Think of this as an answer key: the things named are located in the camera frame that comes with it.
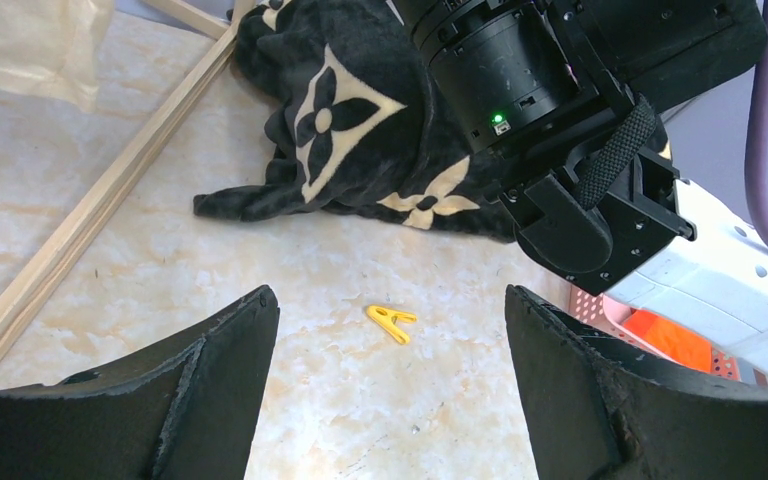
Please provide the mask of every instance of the yellow clip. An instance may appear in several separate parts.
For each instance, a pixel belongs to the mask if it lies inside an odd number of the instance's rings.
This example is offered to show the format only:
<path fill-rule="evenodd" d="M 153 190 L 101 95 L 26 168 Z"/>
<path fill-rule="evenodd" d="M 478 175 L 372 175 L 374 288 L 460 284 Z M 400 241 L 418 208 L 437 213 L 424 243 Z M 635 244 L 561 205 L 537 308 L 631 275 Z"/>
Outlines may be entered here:
<path fill-rule="evenodd" d="M 371 305 L 367 308 L 366 314 L 369 315 L 371 319 L 375 320 L 375 323 L 381 325 L 381 328 L 387 330 L 387 333 L 392 335 L 399 344 L 406 345 L 410 342 L 408 334 L 396 326 L 396 320 L 401 320 L 405 323 L 415 323 L 416 315 L 379 307 L 377 305 Z"/>

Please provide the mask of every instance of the blanket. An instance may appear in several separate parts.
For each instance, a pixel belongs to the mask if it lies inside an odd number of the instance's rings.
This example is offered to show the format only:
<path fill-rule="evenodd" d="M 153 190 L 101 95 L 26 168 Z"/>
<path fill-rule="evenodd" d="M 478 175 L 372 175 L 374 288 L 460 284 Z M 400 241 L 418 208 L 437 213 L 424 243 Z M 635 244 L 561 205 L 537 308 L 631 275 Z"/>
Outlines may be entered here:
<path fill-rule="evenodd" d="M 484 198 L 501 158 L 472 155 L 384 0 L 271 0 L 243 18 L 232 67 L 282 107 L 264 185 L 193 199 L 202 217 L 257 222 L 318 210 L 512 242 Z"/>

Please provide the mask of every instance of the beige cloth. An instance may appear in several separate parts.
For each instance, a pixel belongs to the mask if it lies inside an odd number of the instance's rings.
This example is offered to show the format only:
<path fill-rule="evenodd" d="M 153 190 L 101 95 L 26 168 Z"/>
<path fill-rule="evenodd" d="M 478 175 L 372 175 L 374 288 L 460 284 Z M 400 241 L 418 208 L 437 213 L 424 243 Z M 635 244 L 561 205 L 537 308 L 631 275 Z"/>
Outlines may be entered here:
<path fill-rule="evenodd" d="M 0 0 L 0 89 L 93 111 L 96 51 L 114 8 L 114 0 Z"/>

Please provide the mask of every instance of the black strap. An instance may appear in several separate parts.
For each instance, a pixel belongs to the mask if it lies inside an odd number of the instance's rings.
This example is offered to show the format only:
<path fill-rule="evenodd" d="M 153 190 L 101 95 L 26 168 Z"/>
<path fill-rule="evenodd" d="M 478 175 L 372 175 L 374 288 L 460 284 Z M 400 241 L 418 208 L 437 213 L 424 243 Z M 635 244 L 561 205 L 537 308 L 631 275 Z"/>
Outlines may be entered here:
<path fill-rule="evenodd" d="M 602 201 L 620 173 L 655 133 L 655 111 L 645 97 L 639 95 L 637 105 L 599 152 L 595 160 L 586 163 L 579 175 L 575 199 L 584 210 Z"/>

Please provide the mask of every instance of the marble table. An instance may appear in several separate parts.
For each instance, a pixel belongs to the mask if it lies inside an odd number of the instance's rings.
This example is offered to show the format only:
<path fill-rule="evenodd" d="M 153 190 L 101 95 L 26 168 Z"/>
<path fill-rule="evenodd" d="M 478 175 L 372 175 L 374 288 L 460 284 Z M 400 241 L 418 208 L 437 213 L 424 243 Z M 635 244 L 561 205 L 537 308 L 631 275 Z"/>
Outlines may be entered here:
<path fill-rule="evenodd" d="M 95 114 L 0 92 L 0 292 L 209 46 L 117 14 Z M 0 364 L 0 389 L 109 362 L 268 284 L 281 323 L 247 478 L 536 478 L 504 290 L 565 305 L 567 286 L 483 239 L 328 214 L 194 218 L 192 195 L 262 181 L 271 108 L 218 78 Z M 415 313 L 411 343 L 369 304 Z"/>

